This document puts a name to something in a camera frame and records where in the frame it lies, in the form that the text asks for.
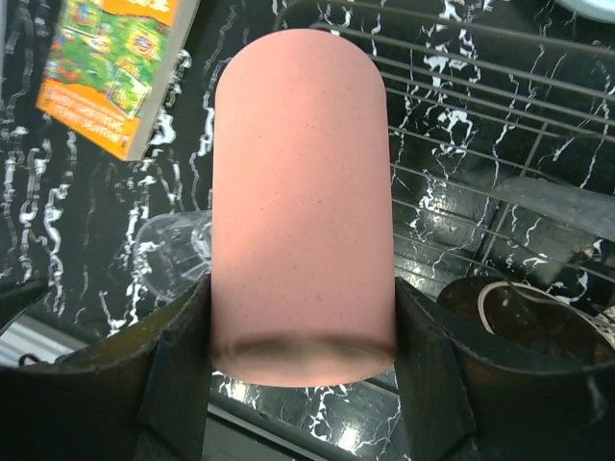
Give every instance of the cup base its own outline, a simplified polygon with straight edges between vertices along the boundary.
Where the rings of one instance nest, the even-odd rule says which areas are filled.
[[[395,362],[390,346],[347,338],[271,338],[213,351],[213,366],[244,382],[274,387],[334,386],[385,372]]]

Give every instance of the metal wire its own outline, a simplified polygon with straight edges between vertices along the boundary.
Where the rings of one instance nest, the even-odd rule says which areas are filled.
[[[398,8],[383,7],[377,4],[373,5],[373,4],[353,2],[353,1],[348,1],[348,0],[328,0],[322,3],[327,4],[327,5],[343,7],[346,11],[348,9],[352,9],[354,12],[364,10],[364,11],[369,11],[373,13],[387,13],[389,15],[395,15],[398,18],[398,20],[401,20],[400,23],[403,23],[405,18],[414,18],[414,19],[419,19],[420,21],[422,21],[422,24],[440,24],[450,29],[464,29],[472,33],[480,33],[480,34],[486,34],[489,36],[493,36],[493,37],[496,37],[497,39],[507,39],[507,40],[514,40],[516,42],[526,42],[529,44],[538,44],[541,47],[555,47],[555,48],[564,50],[566,53],[579,53],[579,54],[583,54],[584,56],[592,56],[592,57],[598,57],[602,59],[608,59],[608,60],[615,61],[615,52],[609,49],[596,47],[596,46],[584,45],[580,43],[574,43],[574,42],[559,40],[555,38],[548,38],[544,36],[532,36],[529,34],[518,33],[518,32],[514,32],[510,30],[502,30],[502,29],[492,28],[489,26],[483,26],[483,25],[476,24],[476,23],[460,24],[456,21],[444,19],[444,18],[430,15],[430,14],[425,14],[425,13],[420,13],[420,12],[411,12],[408,10],[403,10],[403,9],[398,9]],[[315,2],[313,2],[313,0],[299,0],[299,1],[294,2],[290,7],[284,10],[277,17],[275,30],[279,30],[283,27],[283,24],[285,24],[285,21],[288,19],[289,14],[295,8],[298,8],[305,4],[315,4]],[[438,50],[434,47],[423,46],[423,45],[419,45],[419,44],[412,43],[409,41],[392,38],[390,36],[384,36],[382,34],[370,34],[370,33],[362,32],[359,30],[354,30],[352,29],[352,27],[346,27],[346,26],[348,25],[344,24],[344,26],[339,26],[339,25],[332,24],[329,21],[322,22],[322,17],[320,18],[318,22],[315,22],[310,25],[310,27],[314,29],[321,29],[321,30],[326,30],[330,32],[335,32],[337,34],[341,34],[345,36],[346,38],[352,41],[355,41],[355,42],[357,42],[358,40],[359,41],[370,40],[371,43],[389,45],[396,49],[406,50],[411,53],[416,52],[422,55],[437,56],[437,57],[447,58],[452,61],[465,62],[465,63],[471,64],[480,69],[486,69],[486,70],[493,71],[499,74],[504,74],[507,77],[509,76],[510,78],[514,77],[517,79],[525,79],[533,83],[543,84],[548,87],[547,95],[552,89],[559,89],[559,90],[564,90],[571,94],[574,94],[575,96],[579,98],[590,98],[590,99],[596,98],[597,100],[603,103],[607,101],[615,102],[615,94],[608,94],[606,92],[584,87],[582,85],[576,85],[576,84],[572,84],[569,82],[560,81],[555,78],[535,75],[535,74],[529,73],[521,69],[503,66],[495,62],[474,59],[471,57],[463,56],[461,54]],[[566,182],[553,177],[552,175],[548,175],[536,168],[531,168],[529,166],[530,161],[533,158],[533,155],[536,151],[536,148],[538,147],[538,144],[543,139],[543,137],[563,138],[563,139],[589,138],[589,139],[598,139],[601,143],[602,142],[615,143],[615,136],[608,133],[608,128],[615,127],[615,120],[610,120],[610,119],[599,117],[598,115],[596,115],[596,113],[584,112],[578,109],[568,108],[568,107],[561,106],[559,104],[554,104],[548,101],[543,101],[537,97],[533,97],[533,96],[528,97],[522,94],[516,94],[510,91],[506,91],[500,88],[495,88],[489,85],[484,85],[484,84],[476,83],[476,82],[470,82],[470,81],[455,77],[453,75],[434,72],[433,70],[428,70],[426,68],[422,68],[420,66],[417,66],[411,63],[395,61],[390,58],[385,58],[382,56],[375,56],[375,55],[370,55],[370,54],[368,54],[368,56],[375,64],[379,66],[379,70],[385,81],[386,91],[391,95],[404,98],[405,101],[413,100],[413,101],[418,101],[421,103],[427,103],[431,105],[432,107],[440,107],[440,108],[450,109],[450,110],[460,110],[469,115],[474,115],[480,120],[489,120],[492,122],[502,124],[503,126],[507,126],[509,128],[525,130],[527,132],[535,133],[537,135],[533,143],[531,152],[526,158],[525,164],[520,164],[520,163],[511,161],[511,160],[495,157],[494,155],[489,154],[489,153],[483,153],[475,149],[470,149],[465,146],[458,146],[450,141],[440,140],[440,139],[431,137],[429,135],[415,133],[413,131],[407,130],[402,127],[395,127],[392,125],[389,126],[389,131],[391,131],[392,133],[398,133],[404,136],[407,135],[415,139],[426,141],[430,144],[434,144],[438,146],[440,149],[443,149],[444,152],[447,152],[447,150],[450,150],[452,152],[462,152],[464,153],[464,155],[468,154],[470,156],[475,156],[477,158],[489,159],[494,162],[510,166],[511,168],[517,170],[520,176],[525,176],[526,174],[532,174],[536,177],[548,180],[550,182],[558,183],[560,185],[569,185]],[[437,79],[440,79],[442,83],[462,85],[465,88],[472,89],[474,91],[479,91],[484,94],[493,95],[493,96],[497,96],[501,98],[507,98],[514,102],[519,101],[522,103],[526,103],[527,105],[526,109],[530,105],[532,105],[533,107],[539,109],[539,113],[532,113],[532,112],[528,112],[525,110],[516,109],[513,107],[514,106],[513,104],[511,104],[510,106],[506,106],[506,105],[496,103],[490,100],[478,98],[474,95],[471,96],[469,93],[464,94],[458,91],[448,89],[447,87],[443,87],[442,85],[431,85],[429,83],[412,80],[408,77],[404,77],[402,75],[392,73],[391,71],[393,69],[399,69],[404,72],[412,72],[415,74],[420,74],[428,78],[437,78]],[[411,86],[423,88],[428,91],[428,95],[431,95],[431,97],[421,96],[421,95],[415,94],[414,92],[402,91],[398,88],[392,87],[391,85],[387,85],[386,83],[390,83],[390,84],[399,83],[399,84],[405,85],[406,88],[410,88]],[[440,96],[443,96],[443,98],[440,98],[440,100],[435,100],[435,99],[432,99],[433,95],[436,95],[436,96],[440,95]],[[442,101],[444,97],[448,97],[447,102]],[[473,108],[468,109],[464,105],[456,105],[454,100],[457,100],[459,103],[470,104],[472,105]],[[483,113],[482,111],[477,110],[477,107],[483,107],[486,109],[499,111],[503,115],[497,116],[491,113]],[[565,116],[566,120],[568,121],[561,121],[558,119],[553,119],[552,116],[543,114],[542,113],[543,111],[548,111],[553,116],[556,116],[556,115]],[[517,117],[517,120],[510,120],[509,119],[510,115],[515,115]],[[570,120],[575,119],[575,118],[579,120],[576,125],[573,123],[570,123]],[[535,126],[528,125],[527,124],[528,122],[530,123],[533,122]],[[589,122],[599,124],[603,131],[602,132],[593,131],[592,129],[590,129],[590,127],[588,127]],[[554,131],[551,131],[551,129],[557,129],[564,133],[555,133]],[[452,246],[446,247],[437,242],[428,242],[422,239],[413,238],[407,235],[402,235],[397,232],[394,233],[394,236],[396,238],[407,241],[411,243],[413,246],[420,245],[430,251],[434,251],[434,252],[440,253],[441,255],[446,255],[446,256],[455,258],[457,260],[460,260],[468,264],[469,267],[480,267],[484,270],[490,271],[491,273],[494,273],[498,277],[505,280],[510,286],[510,288],[518,296],[524,299],[527,299],[529,301],[532,301],[534,303],[567,305],[563,301],[553,301],[553,300],[546,300],[544,298],[533,297],[532,295],[527,294],[527,290],[517,289],[512,284],[513,280],[511,280],[510,274],[507,274],[501,271],[497,267],[488,265],[487,261],[492,251],[494,242],[496,240],[500,239],[505,242],[513,243],[514,245],[518,246],[523,251],[528,252],[528,254],[532,255],[533,258],[536,258],[536,259],[539,259],[545,262],[555,263],[558,266],[570,268],[575,271],[580,271],[586,274],[591,274],[592,276],[598,279],[602,279],[610,283],[615,283],[615,278],[611,277],[610,275],[604,274],[592,268],[583,267],[576,263],[572,263],[568,261],[560,261],[548,255],[540,254],[536,252],[535,250],[532,250],[531,248],[529,248],[528,245],[522,244],[518,239],[503,233],[502,232],[503,223],[506,220],[506,218],[509,216],[509,213],[512,212],[511,211],[512,207],[513,206],[522,207],[522,206],[519,206],[511,199],[507,199],[505,197],[499,196],[496,193],[496,191],[494,191],[493,189],[484,190],[472,184],[450,180],[448,176],[443,178],[443,177],[433,174],[430,171],[427,171],[427,170],[419,171],[418,169],[400,165],[395,162],[391,163],[391,168],[393,168],[394,171],[399,170],[399,171],[403,171],[411,175],[423,177],[428,181],[442,182],[452,187],[455,187],[457,189],[462,189],[468,192],[478,194],[481,197],[486,198],[486,200],[495,199],[499,203],[504,204],[504,213],[500,216],[500,219],[495,229],[492,230],[481,224],[474,223],[470,219],[455,216],[451,212],[445,209],[441,209],[437,207],[427,208],[424,206],[414,205],[412,203],[405,202],[405,201],[402,201],[396,198],[393,199],[394,204],[397,204],[399,206],[414,208],[417,211],[417,213],[419,212],[420,213],[424,213],[424,212],[430,213],[435,216],[439,216],[443,219],[449,219],[453,222],[467,226],[473,231],[478,230],[481,233],[482,237],[486,238],[486,241],[483,240],[483,243],[486,243],[486,251],[482,255],[481,259],[476,259],[474,257],[468,257],[466,255],[460,255],[457,252],[457,250],[459,250],[459,248],[457,247],[452,247]],[[409,259],[406,255],[398,255],[398,256],[411,261],[411,259]],[[407,269],[399,265],[396,265],[396,269],[404,271],[410,276],[414,276],[414,277],[418,277],[422,279],[429,279],[431,281],[434,281],[442,285],[446,284],[446,282],[436,279],[435,277],[427,276],[425,274],[420,274],[418,272],[412,271],[410,269]],[[604,325],[606,327],[613,328],[613,326],[607,323],[604,323]]]

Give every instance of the dish rack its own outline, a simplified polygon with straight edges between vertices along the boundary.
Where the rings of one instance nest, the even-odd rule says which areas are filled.
[[[615,193],[615,53],[384,4],[297,1],[275,30],[344,36],[381,72],[397,275],[432,299],[455,279],[495,276],[608,315],[614,243],[497,186],[527,177]]]

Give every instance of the marble surface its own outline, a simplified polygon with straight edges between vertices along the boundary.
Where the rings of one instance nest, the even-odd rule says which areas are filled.
[[[609,47],[615,41],[610,35],[613,26],[577,18],[547,0],[372,3],[597,47]],[[216,83],[238,50],[272,30],[285,4],[285,0],[204,0],[160,112],[151,157],[122,163],[35,109],[59,0],[9,0],[0,101],[4,170],[0,279],[49,278],[52,291],[33,309],[33,316],[77,337],[96,340],[134,324],[161,305],[144,288],[134,265],[136,232],[152,216],[208,207]],[[400,37],[462,57],[615,93],[611,81],[614,60],[600,56],[315,3],[289,17],[285,25],[308,26],[314,21],[352,26],[374,36]],[[454,59],[420,52],[400,54],[376,40],[367,42],[366,51],[513,95],[486,95],[476,87],[470,89],[418,73],[411,78],[423,86],[392,86],[406,90],[415,99],[391,96],[390,125],[423,136],[395,132],[390,137],[392,163],[419,172],[392,169],[393,195],[398,201],[393,206],[398,273],[435,297],[454,279],[475,270],[489,272],[471,264],[471,259],[478,259],[519,279],[542,284],[545,289],[560,289],[561,296],[570,299],[599,298],[604,293],[603,285],[592,284],[586,272],[562,274],[561,266],[546,263],[540,255],[577,261],[583,254],[589,255],[580,261],[583,264],[598,261],[613,266],[612,242],[582,232],[566,232],[526,210],[506,209],[476,189],[489,190],[520,173],[518,168],[494,161],[499,158],[526,163],[563,182],[613,195],[612,142],[570,136],[565,130],[554,131],[561,137],[539,137],[535,131],[506,123],[538,130],[542,124],[534,118],[512,111],[492,112],[476,101],[441,90],[546,117],[554,115],[537,108],[532,100],[564,105],[604,120],[599,123],[575,119],[570,113],[562,115],[569,117],[568,123],[605,134],[610,133],[613,103],[596,97],[579,98],[544,81]],[[504,122],[476,116],[474,111],[497,114]],[[447,144],[430,142],[430,138]],[[487,158],[472,155],[469,150],[487,154]],[[501,238],[489,245],[489,234],[467,223],[498,228],[523,246]],[[599,303],[606,306],[611,295],[607,293]],[[360,458],[409,459],[392,371],[370,382],[287,390],[251,386],[215,374],[212,389]]]

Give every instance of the black marble countertop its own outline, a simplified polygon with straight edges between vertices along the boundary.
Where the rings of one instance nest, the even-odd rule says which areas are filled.
[[[378,3],[538,36],[605,47],[615,42],[615,26],[595,25],[547,0]],[[158,214],[207,209],[216,83],[238,50],[271,32],[285,4],[286,0],[203,0],[159,118],[151,157],[123,163],[35,108],[60,0],[9,0],[0,101],[0,158],[4,170],[0,279],[49,278],[53,289],[33,309],[34,317],[94,341],[134,324],[160,305],[147,292],[134,266],[135,235],[140,226]],[[314,5],[311,13],[313,17],[306,21],[319,16],[327,19],[324,7]],[[351,20],[353,11],[346,13]],[[376,13],[361,21],[363,30],[372,34],[387,28]],[[437,44],[437,31],[431,24],[425,24],[422,33],[425,41]],[[550,76],[558,65],[563,65],[566,72],[575,72],[576,64],[566,61],[563,52],[545,56],[538,45],[500,48],[497,41],[473,40],[467,33],[455,41],[446,41],[445,46],[474,59],[508,53],[504,59],[537,75]],[[598,88],[614,91],[611,69],[593,57],[587,58],[586,65],[590,67],[585,69],[588,75],[598,79]],[[427,66],[438,72],[452,69],[447,61],[427,62]],[[481,78],[480,73],[470,77],[477,81]],[[531,85],[520,87],[512,77],[504,79],[501,86],[515,94],[531,95],[536,89]],[[610,117],[608,106],[598,109],[600,116]],[[478,123],[473,126],[472,117],[463,113],[448,113],[438,120],[451,139],[455,137],[466,147],[474,146],[494,156],[514,158],[515,152],[525,149],[529,142],[519,131],[482,129]],[[540,148],[536,167],[573,185],[613,195],[615,160],[609,156],[610,146],[564,144]],[[447,170],[443,161],[438,157],[432,163],[440,165],[440,174],[448,179],[456,174],[459,162]],[[421,165],[431,167],[425,162]],[[488,181],[495,182],[499,172],[490,170],[489,174]],[[393,187],[394,193],[400,187],[410,190],[402,176],[395,178]],[[427,208],[446,203],[453,196],[441,184],[429,181],[414,187],[411,193],[414,203]],[[474,219],[483,221],[487,205],[473,206],[479,208]],[[419,229],[419,217],[398,216],[408,231]],[[525,233],[528,238],[531,231]],[[440,262],[441,257],[430,264],[434,275]],[[443,276],[436,288],[429,284],[420,288],[435,296],[443,283],[455,277],[458,275]],[[220,374],[215,374],[212,386],[216,392],[242,401],[261,414],[281,419],[361,458],[409,459],[392,371],[371,382],[334,388],[262,388]]]

